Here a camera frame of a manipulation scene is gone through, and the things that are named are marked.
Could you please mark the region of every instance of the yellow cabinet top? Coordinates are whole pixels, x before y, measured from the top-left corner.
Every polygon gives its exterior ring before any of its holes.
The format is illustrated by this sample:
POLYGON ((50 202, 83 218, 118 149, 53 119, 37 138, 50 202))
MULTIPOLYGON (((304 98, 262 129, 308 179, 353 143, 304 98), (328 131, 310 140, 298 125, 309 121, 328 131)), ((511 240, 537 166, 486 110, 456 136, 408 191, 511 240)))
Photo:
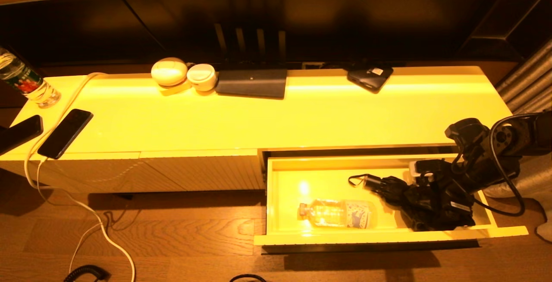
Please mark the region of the yellow cabinet top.
MULTIPOLYGON (((346 74, 290 70, 284 100, 193 89, 166 97, 150 74, 99 75, 72 106, 94 117, 62 158, 450 145, 444 130, 451 123, 475 117, 491 126, 511 114, 477 66, 395 68, 378 94, 349 82, 346 74)), ((14 123, 38 114, 49 129, 83 78, 47 78, 61 91, 61 101, 49 109, 27 102, 14 123)), ((33 142, 0 160, 22 160, 33 142)))

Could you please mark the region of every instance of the drawer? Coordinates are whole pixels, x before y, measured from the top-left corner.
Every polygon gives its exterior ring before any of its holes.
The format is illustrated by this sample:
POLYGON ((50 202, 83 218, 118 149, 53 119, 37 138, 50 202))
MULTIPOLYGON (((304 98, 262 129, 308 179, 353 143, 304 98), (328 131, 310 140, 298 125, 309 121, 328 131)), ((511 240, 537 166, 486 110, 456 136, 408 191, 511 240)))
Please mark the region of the drawer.
MULTIPOLYGON (((452 161, 454 157, 455 154, 269 158, 266 235, 256 235, 254 244, 400 243, 527 235, 524 226, 497 227, 491 211, 479 205, 473 207, 476 223, 473 227, 414 232, 406 226, 399 210, 386 204, 375 193, 347 183, 349 176, 370 173, 380 177, 396 176, 410 184, 414 180, 408 170, 409 162, 440 158, 452 161), (324 228, 298 219, 299 204, 310 204, 315 199, 371 202, 374 211, 371 228, 324 228)), ((487 203, 483 192, 478 192, 476 197, 487 203)))

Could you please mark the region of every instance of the charging cable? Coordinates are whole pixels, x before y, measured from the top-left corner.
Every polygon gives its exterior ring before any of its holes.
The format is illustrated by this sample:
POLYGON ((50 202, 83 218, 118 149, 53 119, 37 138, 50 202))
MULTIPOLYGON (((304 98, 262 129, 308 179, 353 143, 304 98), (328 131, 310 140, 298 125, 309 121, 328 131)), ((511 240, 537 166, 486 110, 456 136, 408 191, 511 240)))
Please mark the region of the charging cable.
POLYGON ((73 94, 71 95, 71 98, 69 99, 69 102, 65 105, 65 107, 63 108, 63 111, 61 111, 60 115, 57 117, 57 120, 55 120, 54 124, 52 125, 52 127, 45 133, 42 134, 42 136, 39 137, 39 139, 34 143, 33 146, 31 146, 26 158, 25 158, 25 161, 23 163, 23 166, 24 166, 24 171, 25 171, 25 177, 27 178, 27 181, 29 182, 29 185, 31 185, 32 188, 35 188, 36 190, 38 190, 40 196, 48 203, 52 204, 52 205, 63 205, 63 204, 54 204, 52 202, 50 202, 41 192, 41 189, 58 189, 58 190, 62 190, 63 192, 65 192, 65 194, 69 197, 69 199, 71 199, 71 201, 73 201, 75 204, 74 205, 77 205, 77 206, 81 206, 83 207, 84 209, 90 211, 95 217, 96 219, 98 219, 98 223, 96 225, 94 225, 93 227, 91 227, 89 230, 87 230, 84 235, 82 235, 78 245, 77 245, 77 248, 75 249, 75 252, 73 253, 73 257, 71 258, 71 264, 69 265, 69 273, 71 273, 71 267, 73 266, 73 260, 75 259, 75 256, 77 255, 77 251, 78 249, 80 248, 81 244, 82 244, 82 241, 83 241, 83 238, 85 237, 85 235, 87 235, 91 230, 93 230, 95 227, 97 226, 100 226, 101 229, 102 229, 102 233, 105 237, 105 240, 107 240, 107 242, 109 242, 109 244, 113 245, 114 247, 118 248, 119 251, 122 252, 122 254, 124 254, 126 256, 126 258, 128 258, 129 262, 130 262, 130 267, 132 269, 132 279, 131 279, 131 282, 134 282, 134 279, 135 279, 135 276, 136 276, 136 268, 134 267, 134 261, 132 261, 132 257, 130 257, 130 254, 128 252, 126 252, 126 250, 124 248, 122 248, 120 245, 118 245, 117 243, 113 242, 113 240, 111 240, 107 234, 107 232, 105 231, 105 225, 104 225, 104 222, 102 221, 102 218, 98 215, 98 213, 92 209, 91 207, 85 205, 84 203, 78 201, 77 199, 75 199, 68 191, 66 191, 65 189, 63 188, 59 188, 59 187, 54 187, 54 186, 40 186, 40 168, 42 167, 42 165, 44 164, 44 162, 46 162, 48 160, 47 157, 44 157, 40 160, 37 168, 36 168, 36 184, 34 184, 31 176, 30 176, 30 172, 29 172, 29 160, 31 159, 31 157, 33 156, 33 154, 36 152, 37 148, 40 146, 40 144, 43 143, 43 141, 45 141, 45 139, 50 135, 50 133, 57 127, 57 125, 60 123, 61 119, 65 116, 65 114, 67 113, 67 111, 69 110, 69 108, 71 107, 71 105, 73 104, 73 102, 75 101, 75 99, 77 99, 77 96, 78 94, 81 92, 81 90, 85 87, 85 85, 94 77, 96 77, 97 75, 100 75, 100 74, 104 74, 102 72, 93 72, 89 75, 86 76, 86 78, 79 84, 79 86, 77 87, 77 89, 75 90, 75 92, 73 92, 73 94))

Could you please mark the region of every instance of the black smartphone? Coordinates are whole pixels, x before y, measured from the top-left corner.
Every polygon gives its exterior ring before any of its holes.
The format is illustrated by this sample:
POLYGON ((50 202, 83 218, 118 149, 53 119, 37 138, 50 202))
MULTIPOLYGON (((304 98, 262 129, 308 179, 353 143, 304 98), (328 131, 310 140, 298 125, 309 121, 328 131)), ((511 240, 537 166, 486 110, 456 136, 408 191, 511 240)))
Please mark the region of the black smartphone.
POLYGON ((393 68, 374 66, 368 69, 349 71, 347 79, 365 89, 378 93, 392 73, 393 68))
POLYGON ((0 131, 0 155, 28 142, 43 132, 42 117, 35 115, 0 131))
POLYGON ((85 128, 85 125, 92 119, 92 113, 88 111, 73 109, 65 116, 59 125, 52 131, 50 136, 42 143, 38 153, 42 156, 59 159, 67 147, 85 128))

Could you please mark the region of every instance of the mineral water bottle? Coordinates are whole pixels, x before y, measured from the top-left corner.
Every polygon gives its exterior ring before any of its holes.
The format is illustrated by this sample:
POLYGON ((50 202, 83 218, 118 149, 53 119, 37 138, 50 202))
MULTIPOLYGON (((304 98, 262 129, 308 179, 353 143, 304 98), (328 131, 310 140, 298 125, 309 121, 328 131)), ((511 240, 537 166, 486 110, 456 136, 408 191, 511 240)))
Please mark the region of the mineral water bottle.
POLYGON ((11 52, 0 47, 0 79, 39 107, 51 107, 61 95, 11 52))
POLYGON ((366 229, 370 226, 369 206, 367 201, 316 199, 311 205, 300 204, 299 216, 319 227, 366 229))

